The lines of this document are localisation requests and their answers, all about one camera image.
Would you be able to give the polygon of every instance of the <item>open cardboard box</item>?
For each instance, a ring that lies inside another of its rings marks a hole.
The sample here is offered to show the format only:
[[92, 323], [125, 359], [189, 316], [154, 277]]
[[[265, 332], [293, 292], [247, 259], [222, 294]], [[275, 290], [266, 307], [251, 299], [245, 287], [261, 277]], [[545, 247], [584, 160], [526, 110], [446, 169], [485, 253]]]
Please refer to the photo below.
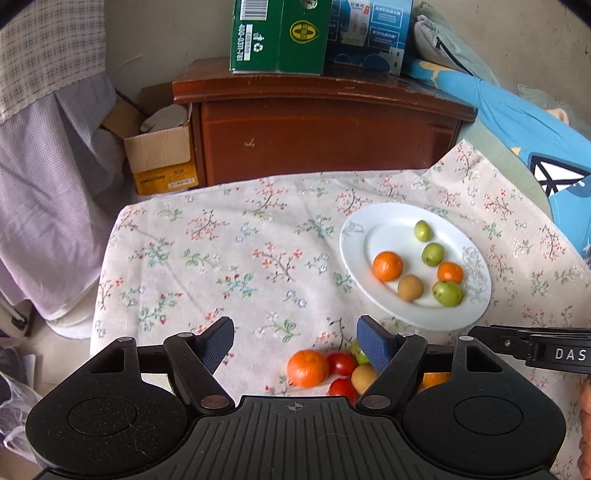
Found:
[[[167, 105], [165, 100], [152, 100], [151, 105], [161, 108]], [[148, 113], [154, 113], [154, 108], [150, 110]], [[123, 139], [138, 195], [155, 195], [196, 187], [199, 179], [191, 131], [191, 109], [184, 125], [142, 134], [139, 128], [146, 118], [145, 113], [119, 98], [102, 123], [103, 128]]]

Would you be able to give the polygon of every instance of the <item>red tomato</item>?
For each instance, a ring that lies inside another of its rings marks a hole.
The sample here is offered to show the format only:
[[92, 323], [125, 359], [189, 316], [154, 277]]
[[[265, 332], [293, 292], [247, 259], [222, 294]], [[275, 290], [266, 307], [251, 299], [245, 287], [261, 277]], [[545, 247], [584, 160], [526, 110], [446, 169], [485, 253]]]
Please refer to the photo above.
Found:
[[337, 378], [330, 384], [329, 397], [348, 397], [351, 405], [355, 405], [358, 395], [349, 380]]
[[331, 353], [327, 360], [329, 361], [329, 368], [331, 375], [342, 375], [343, 377], [350, 377], [357, 367], [355, 358], [348, 353], [335, 352]]

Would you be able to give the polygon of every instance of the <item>plaid fabric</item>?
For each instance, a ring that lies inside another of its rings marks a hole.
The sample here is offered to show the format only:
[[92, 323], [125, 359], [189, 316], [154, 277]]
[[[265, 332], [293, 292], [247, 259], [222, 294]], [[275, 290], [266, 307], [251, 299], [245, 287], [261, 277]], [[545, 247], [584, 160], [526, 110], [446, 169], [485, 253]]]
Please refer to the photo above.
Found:
[[105, 69], [103, 0], [36, 0], [0, 30], [0, 124]]

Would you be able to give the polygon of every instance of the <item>tangerine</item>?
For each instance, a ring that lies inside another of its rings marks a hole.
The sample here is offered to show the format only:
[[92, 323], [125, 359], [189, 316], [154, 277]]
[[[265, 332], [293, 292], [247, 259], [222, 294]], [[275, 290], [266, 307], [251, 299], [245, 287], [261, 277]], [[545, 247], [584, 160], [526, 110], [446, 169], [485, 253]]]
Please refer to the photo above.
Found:
[[402, 258], [394, 252], [381, 252], [374, 258], [372, 270], [378, 280], [396, 280], [402, 273]]
[[441, 281], [452, 281], [459, 285], [464, 280], [464, 271], [454, 262], [442, 262], [437, 269], [437, 278]]
[[328, 360], [315, 350], [301, 350], [294, 353], [287, 362], [287, 378], [301, 388], [320, 385], [329, 376]]
[[427, 372], [423, 374], [423, 381], [419, 390], [426, 390], [441, 383], [447, 382], [451, 377], [450, 372]]

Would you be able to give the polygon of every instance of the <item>green box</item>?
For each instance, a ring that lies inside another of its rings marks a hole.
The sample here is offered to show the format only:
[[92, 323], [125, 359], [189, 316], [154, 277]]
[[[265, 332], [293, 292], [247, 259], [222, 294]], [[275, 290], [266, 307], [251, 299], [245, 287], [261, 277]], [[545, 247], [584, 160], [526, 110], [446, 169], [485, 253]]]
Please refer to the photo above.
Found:
[[235, 0], [230, 70], [319, 75], [331, 0]]

